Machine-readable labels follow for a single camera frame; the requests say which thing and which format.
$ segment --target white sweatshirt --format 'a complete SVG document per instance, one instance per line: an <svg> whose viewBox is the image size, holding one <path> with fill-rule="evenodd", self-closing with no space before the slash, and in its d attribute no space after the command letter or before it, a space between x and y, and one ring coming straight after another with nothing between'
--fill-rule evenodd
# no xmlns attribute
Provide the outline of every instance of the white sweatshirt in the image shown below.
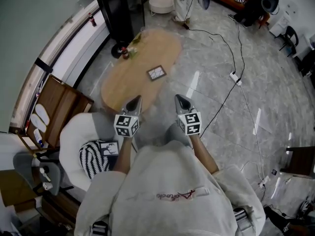
<svg viewBox="0 0 315 236"><path fill-rule="evenodd" d="M128 173L97 174L79 208L75 235L90 235L109 215L113 236L234 236L233 208L243 207L256 236L263 207L236 166L211 175L189 147L171 141L142 148Z"/></svg>

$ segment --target sweatshirt sleeve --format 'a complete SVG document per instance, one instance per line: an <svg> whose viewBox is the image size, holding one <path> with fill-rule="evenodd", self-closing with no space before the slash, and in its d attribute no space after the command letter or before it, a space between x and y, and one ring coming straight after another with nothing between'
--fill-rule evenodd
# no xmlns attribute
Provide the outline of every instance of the sweatshirt sleeve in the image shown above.
<svg viewBox="0 0 315 236"><path fill-rule="evenodd" d="M260 200L236 165L231 165L213 174L234 207L243 208L252 221L256 236L261 233L266 215Z"/></svg>
<svg viewBox="0 0 315 236"><path fill-rule="evenodd" d="M75 224L75 236L90 235L91 225L108 215L112 203L126 177L116 171L98 173L81 203Z"/></svg>

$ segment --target gray tile floor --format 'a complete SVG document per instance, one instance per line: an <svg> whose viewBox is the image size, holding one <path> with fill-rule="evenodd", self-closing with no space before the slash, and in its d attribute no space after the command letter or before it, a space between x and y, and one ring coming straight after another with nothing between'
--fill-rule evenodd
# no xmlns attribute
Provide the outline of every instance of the gray tile floor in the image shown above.
<svg viewBox="0 0 315 236"><path fill-rule="evenodd" d="M207 33L188 31L172 22L171 14L156 14L152 17L147 6L146 4L146 26L173 32L181 39L183 50L155 103L143 114L144 122L135 137L139 147L161 144L166 129L176 118L175 94L191 95L202 114L204 129L234 85L229 77L233 70L231 52L220 36L211 36L211 40ZM237 25L227 17L230 13L233 12L213 1L210 8L203 11L194 1L189 26L191 29L220 33L233 51L236 74L240 76L243 69L241 46ZM279 51L282 41L274 39L266 27L245 29L239 26L239 32L245 62L242 88L255 122L262 157L260 159L245 97L238 86L206 129L202 141L220 167L236 164L242 168L248 161L252 161L259 165L262 176L262 162L265 176L268 175L271 179L266 184L262 203L273 204L293 216L300 203L308 195L315 194L315 180L291 178L279 173L274 176L271 171L275 169L279 172L286 164L287 146L315 144L312 105L315 90L308 78L301 77L292 58L286 57L286 50ZM95 101L93 111L103 111L100 86L116 61L110 55L114 43L110 40L106 44L78 86L81 92ZM247 163L243 173L258 197L262 198L263 190L257 186L260 181L257 166ZM281 234L268 220L261 235Z"/></svg>

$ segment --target wooden oval table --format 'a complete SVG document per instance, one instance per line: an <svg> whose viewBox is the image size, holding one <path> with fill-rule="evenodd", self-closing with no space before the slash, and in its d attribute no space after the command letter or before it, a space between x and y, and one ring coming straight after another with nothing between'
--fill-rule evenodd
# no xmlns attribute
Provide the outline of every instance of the wooden oval table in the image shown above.
<svg viewBox="0 0 315 236"><path fill-rule="evenodd" d="M174 34L163 29L149 29L141 34L134 57L120 57L101 87L103 103L113 112L119 112L128 99L142 96L142 111L154 102L166 76L152 81L148 70L161 65L166 74L181 51L181 42Z"/></svg>

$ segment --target person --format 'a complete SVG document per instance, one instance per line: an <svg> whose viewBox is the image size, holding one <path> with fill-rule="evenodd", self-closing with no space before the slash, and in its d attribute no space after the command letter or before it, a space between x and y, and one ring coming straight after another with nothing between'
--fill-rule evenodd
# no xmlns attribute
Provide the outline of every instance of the person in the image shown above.
<svg viewBox="0 0 315 236"><path fill-rule="evenodd" d="M252 26L256 20L267 13L265 9L269 9L271 10L270 12L273 12L277 4L278 3L270 2L270 0L263 0L262 6L262 0L248 0L243 10L235 15L228 16L237 23L241 23L244 20L243 26L247 28Z"/></svg>
<svg viewBox="0 0 315 236"><path fill-rule="evenodd" d="M93 178L77 213L75 235L92 235L100 221L112 236L234 236L233 209L242 207L252 235L258 236L265 213L241 171L237 166L219 170L198 134L189 139L193 150L174 123L164 146L144 146L130 166L132 138L124 138L113 171Z"/></svg>
<svg viewBox="0 0 315 236"><path fill-rule="evenodd" d="M190 16L193 10L192 0L174 0L175 16L172 20L179 24L189 24Z"/></svg>
<svg viewBox="0 0 315 236"><path fill-rule="evenodd" d="M280 229L285 236L313 236L315 235L315 218L309 217L306 220L285 219L277 214L269 206L264 207L266 219Z"/></svg>

